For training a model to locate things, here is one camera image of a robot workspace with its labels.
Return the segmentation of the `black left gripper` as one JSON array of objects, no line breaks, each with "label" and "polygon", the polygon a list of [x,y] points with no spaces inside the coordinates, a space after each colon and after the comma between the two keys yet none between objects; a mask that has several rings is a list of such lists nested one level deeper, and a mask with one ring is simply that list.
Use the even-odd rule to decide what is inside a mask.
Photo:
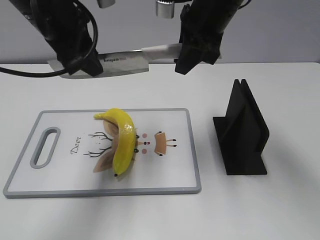
[{"label": "black left gripper", "polygon": [[95,77],[103,72],[96,50],[98,25],[79,0],[12,0],[11,4],[38,30],[55,51],[63,69],[47,73],[11,70],[21,77],[73,75],[81,70]]}]

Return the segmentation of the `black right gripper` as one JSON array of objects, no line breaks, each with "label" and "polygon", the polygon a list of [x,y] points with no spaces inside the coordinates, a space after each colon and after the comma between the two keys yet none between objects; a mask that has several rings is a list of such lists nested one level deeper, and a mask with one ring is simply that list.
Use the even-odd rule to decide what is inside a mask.
[{"label": "black right gripper", "polygon": [[194,0],[180,14],[181,51],[175,72],[186,75],[201,62],[215,64],[224,30],[242,5],[241,0]]}]

